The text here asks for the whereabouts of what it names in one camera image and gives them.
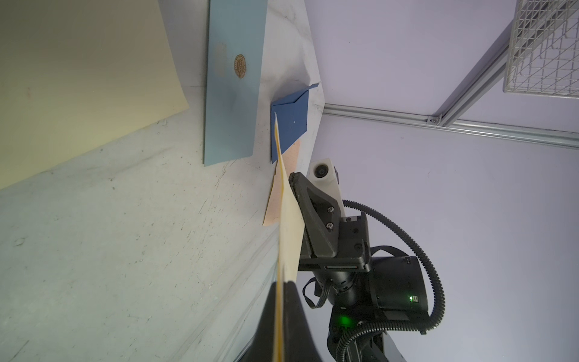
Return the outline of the cream paper sheet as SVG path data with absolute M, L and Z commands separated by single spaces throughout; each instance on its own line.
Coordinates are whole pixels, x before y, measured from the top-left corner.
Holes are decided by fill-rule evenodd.
M 274 137 L 281 184 L 274 339 L 272 343 L 273 356 L 271 360 L 284 361 L 284 286 L 289 282 L 296 281 L 305 224 L 296 197 L 290 187 L 289 174 L 284 165 L 277 116 L 275 116 L 274 119 Z

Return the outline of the cream envelope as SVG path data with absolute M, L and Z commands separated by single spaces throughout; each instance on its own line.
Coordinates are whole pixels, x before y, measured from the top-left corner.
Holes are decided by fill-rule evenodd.
M 156 1 L 1 3 L 1 185 L 188 108 Z

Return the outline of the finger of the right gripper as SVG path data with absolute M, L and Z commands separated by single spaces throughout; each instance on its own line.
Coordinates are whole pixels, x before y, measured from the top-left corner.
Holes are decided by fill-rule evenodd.
M 338 254 L 341 211 L 336 199 L 316 187 L 303 173 L 289 176 L 305 230 L 301 258 L 333 258 Z

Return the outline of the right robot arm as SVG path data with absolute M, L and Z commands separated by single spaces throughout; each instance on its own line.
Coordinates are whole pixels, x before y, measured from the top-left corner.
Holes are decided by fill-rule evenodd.
M 425 335 L 446 312 L 446 295 L 431 259 L 398 224 L 377 210 L 339 202 L 302 173 L 289 186 L 305 222 L 299 270 L 313 273 L 317 301 L 333 306 L 327 348 L 337 361 L 384 360 L 379 338 L 391 331 Z

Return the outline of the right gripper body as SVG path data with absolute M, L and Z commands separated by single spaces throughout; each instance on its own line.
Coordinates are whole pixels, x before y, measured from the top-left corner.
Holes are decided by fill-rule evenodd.
M 366 214 L 305 217 L 299 270 L 313 272 L 311 309 L 331 303 L 349 318 L 421 322 L 428 297 L 419 258 L 391 246 L 371 247 Z

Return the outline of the teal envelope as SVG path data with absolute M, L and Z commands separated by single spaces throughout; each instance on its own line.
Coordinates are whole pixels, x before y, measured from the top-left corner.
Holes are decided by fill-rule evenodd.
M 211 1 L 204 165 L 253 155 L 267 1 Z

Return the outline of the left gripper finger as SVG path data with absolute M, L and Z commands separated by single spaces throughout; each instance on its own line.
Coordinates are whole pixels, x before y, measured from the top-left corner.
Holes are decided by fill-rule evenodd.
M 277 305 L 277 284 L 269 289 L 259 324 L 249 348 L 242 355 L 242 361 L 274 361 L 275 309 Z M 321 357 L 312 339 L 296 284 L 283 284 L 283 317 L 281 318 L 281 356 L 284 361 L 320 361 Z

